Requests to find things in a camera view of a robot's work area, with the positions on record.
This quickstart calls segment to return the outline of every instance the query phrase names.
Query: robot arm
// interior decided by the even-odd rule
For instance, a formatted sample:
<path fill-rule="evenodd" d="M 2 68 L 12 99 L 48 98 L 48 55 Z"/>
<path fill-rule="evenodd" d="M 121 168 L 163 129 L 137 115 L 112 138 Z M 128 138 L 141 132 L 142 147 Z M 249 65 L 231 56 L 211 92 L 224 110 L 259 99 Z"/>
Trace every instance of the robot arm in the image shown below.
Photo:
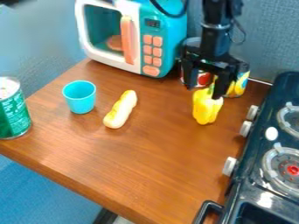
<path fill-rule="evenodd" d="M 162 13 L 168 17 L 177 18 L 186 13 L 188 0 L 177 15 L 165 11 L 156 0 L 150 0 Z M 242 0 L 202 0 L 203 23 L 202 37 L 199 47 L 193 51 L 183 52 L 182 67 L 184 82 L 188 89 L 197 84 L 198 69 L 205 70 L 218 76 L 212 98 L 217 100 L 226 94 L 232 81 L 236 81 L 244 62 L 229 54 L 232 44 L 230 32 L 233 30 L 235 18 L 241 15 Z"/>

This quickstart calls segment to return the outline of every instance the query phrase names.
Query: red burner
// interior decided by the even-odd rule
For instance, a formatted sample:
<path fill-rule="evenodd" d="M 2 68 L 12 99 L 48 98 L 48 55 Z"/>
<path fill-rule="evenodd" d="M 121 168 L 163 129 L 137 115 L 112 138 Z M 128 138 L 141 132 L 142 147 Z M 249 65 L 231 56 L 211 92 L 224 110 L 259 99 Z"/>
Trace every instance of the red burner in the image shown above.
<path fill-rule="evenodd" d="M 290 165 L 288 166 L 288 172 L 291 175 L 297 176 L 299 175 L 299 167 L 295 166 L 295 165 Z"/>

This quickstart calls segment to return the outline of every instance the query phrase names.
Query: can label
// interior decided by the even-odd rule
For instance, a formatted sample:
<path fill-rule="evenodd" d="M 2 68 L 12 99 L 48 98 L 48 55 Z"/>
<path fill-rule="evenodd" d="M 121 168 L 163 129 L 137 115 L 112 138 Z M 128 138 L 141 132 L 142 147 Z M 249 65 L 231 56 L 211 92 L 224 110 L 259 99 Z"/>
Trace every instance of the can label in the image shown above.
<path fill-rule="evenodd" d="M 245 73 L 239 73 L 237 80 L 231 82 L 231 85 L 229 86 L 226 92 L 226 97 L 234 98 L 234 97 L 242 96 L 247 87 L 249 74 L 250 71 Z"/>
<path fill-rule="evenodd" d="M 13 96 L 0 101 L 0 138 L 18 137 L 30 126 L 30 115 L 20 89 Z"/>
<path fill-rule="evenodd" d="M 184 71 L 182 68 L 181 71 L 181 82 L 185 84 L 184 82 Z M 198 70 L 198 80 L 195 88 L 206 88 L 212 83 L 212 75 L 210 73 L 207 73 L 203 70 Z"/>

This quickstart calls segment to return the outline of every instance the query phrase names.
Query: microwave handle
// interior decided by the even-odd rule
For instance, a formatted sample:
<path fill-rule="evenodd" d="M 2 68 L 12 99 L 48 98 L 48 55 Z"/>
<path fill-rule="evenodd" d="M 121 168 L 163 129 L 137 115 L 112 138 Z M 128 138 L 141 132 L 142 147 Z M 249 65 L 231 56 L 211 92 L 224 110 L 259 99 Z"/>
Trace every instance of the microwave handle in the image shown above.
<path fill-rule="evenodd" d="M 123 16 L 121 20 L 122 50 L 126 62 L 134 65 L 134 25 L 131 17 Z"/>

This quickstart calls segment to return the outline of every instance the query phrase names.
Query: orange button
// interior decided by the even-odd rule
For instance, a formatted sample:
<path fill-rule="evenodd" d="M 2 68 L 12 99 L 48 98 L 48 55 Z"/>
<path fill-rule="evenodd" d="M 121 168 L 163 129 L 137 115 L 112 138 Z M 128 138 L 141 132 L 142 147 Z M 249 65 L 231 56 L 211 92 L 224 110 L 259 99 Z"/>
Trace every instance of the orange button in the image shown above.
<path fill-rule="evenodd" d="M 160 69 L 154 66 L 144 66 L 143 72 L 151 76 L 158 76 L 160 74 Z"/>
<path fill-rule="evenodd" d="M 143 35 L 143 42 L 144 44 L 151 45 L 151 43 L 153 42 L 153 36 Z"/>
<path fill-rule="evenodd" d="M 146 54 L 151 54 L 153 51 L 152 47 L 150 45 L 144 45 L 143 46 L 143 52 Z"/>
<path fill-rule="evenodd" d="M 159 58 L 154 58 L 154 66 L 160 67 L 162 65 L 162 60 Z"/>
<path fill-rule="evenodd" d="M 151 63 L 153 63 L 153 57 L 151 57 L 151 56 L 149 56 L 149 55 L 145 55 L 145 56 L 144 56 L 144 62 L 145 62 L 146 64 L 151 64 Z"/>
<path fill-rule="evenodd" d="M 162 49 L 158 48 L 158 47 L 154 47 L 153 54 L 156 57 L 161 57 L 162 56 Z"/>
<path fill-rule="evenodd" d="M 161 37 L 154 37 L 154 46 L 162 46 L 163 38 Z"/>

